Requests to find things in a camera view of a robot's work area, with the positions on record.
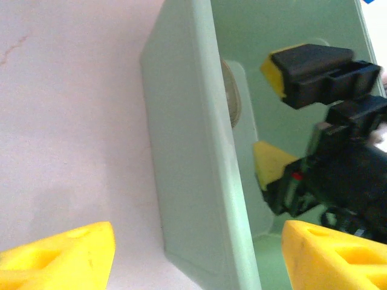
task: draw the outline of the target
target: white tabletop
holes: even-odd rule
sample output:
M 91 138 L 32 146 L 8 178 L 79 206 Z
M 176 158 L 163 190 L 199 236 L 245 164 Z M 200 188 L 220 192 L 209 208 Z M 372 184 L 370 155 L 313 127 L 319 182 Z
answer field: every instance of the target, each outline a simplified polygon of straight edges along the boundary
M 0 251 L 111 221 L 109 290 L 199 289 L 163 254 L 146 127 L 138 56 L 162 2 L 0 1 Z
M 374 0 L 370 4 L 362 1 L 362 4 L 376 59 L 387 69 L 387 1 Z

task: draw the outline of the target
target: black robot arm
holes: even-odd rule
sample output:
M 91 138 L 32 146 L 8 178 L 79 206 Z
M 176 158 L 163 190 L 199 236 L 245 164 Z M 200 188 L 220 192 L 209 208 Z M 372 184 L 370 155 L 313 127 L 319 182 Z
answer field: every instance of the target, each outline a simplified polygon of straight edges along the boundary
M 274 214 L 296 217 L 323 204 L 322 225 L 387 243 L 387 153 L 370 142 L 387 118 L 387 99 L 370 94 L 380 67 L 352 58 L 351 50 L 318 45 L 269 56 L 284 103 L 330 107 L 314 127 L 307 156 L 287 165 L 263 195 Z M 266 76 L 273 87 L 280 83 Z

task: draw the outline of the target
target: hole in yellow block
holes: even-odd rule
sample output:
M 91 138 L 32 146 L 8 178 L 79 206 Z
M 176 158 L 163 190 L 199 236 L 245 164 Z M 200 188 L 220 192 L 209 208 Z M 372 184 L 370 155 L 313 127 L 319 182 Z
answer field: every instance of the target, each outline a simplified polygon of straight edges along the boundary
M 328 233 L 326 233 L 326 232 L 324 232 L 322 230 L 317 230 L 315 228 L 309 228 L 308 231 L 309 231 L 309 233 L 311 233 L 311 234 L 313 234 L 315 236 L 319 236 L 319 237 L 327 237 L 327 236 L 329 236 Z
M 29 249 L 15 256 L 3 270 L 40 270 L 50 264 L 60 251 Z
M 17 290 L 24 282 L 22 281 L 3 281 L 0 280 L 0 290 Z
M 386 274 L 369 275 L 368 278 L 380 290 L 387 290 L 387 275 Z
M 382 265 L 387 261 L 365 246 L 347 246 L 336 248 L 336 252 L 349 264 L 353 265 Z

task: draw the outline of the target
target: green plastic panel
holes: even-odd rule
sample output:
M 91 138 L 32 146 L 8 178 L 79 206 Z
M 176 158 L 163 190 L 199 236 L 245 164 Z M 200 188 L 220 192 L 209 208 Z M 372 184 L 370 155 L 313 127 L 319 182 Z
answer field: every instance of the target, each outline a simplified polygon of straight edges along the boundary
M 204 289 L 260 289 L 210 1 L 166 1 L 141 64 L 168 258 Z
M 274 217 L 264 203 L 252 144 L 302 156 L 324 118 L 322 105 L 286 107 L 259 70 L 269 52 L 306 42 L 374 61 L 357 0 L 166 0 L 144 48 L 166 255 L 203 289 L 291 289 L 280 247 L 289 216 Z M 220 57 L 241 96 L 233 129 Z M 317 222 L 321 211 L 301 219 Z

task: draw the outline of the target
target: yellow triangular piece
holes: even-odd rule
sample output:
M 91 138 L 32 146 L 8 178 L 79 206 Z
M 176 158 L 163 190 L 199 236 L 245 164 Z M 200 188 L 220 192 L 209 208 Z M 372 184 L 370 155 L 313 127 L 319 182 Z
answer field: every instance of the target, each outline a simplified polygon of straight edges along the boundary
M 268 57 L 265 59 L 264 63 L 261 65 L 261 72 L 266 77 L 269 84 L 272 86 L 275 93 L 277 93 L 280 98 L 285 98 L 285 84 L 282 71 L 273 63 L 272 56 L 273 54 L 279 53 L 284 50 L 290 50 L 292 48 L 300 47 L 303 44 L 293 45 L 290 47 L 285 47 L 280 50 L 272 51 Z
M 387 245 L 287 221 L 282 253 L 293 290 L 386 290 Z
M 293 155 L 265 141 L 256 142 L 253 149 L 255 171 L 263 190 L 266 190 L 267 184 L 283 176 L 286 165 L 297 160 Z
M 0 290 L 104 290 L 115 252 L 99 222 L 0 253 Z

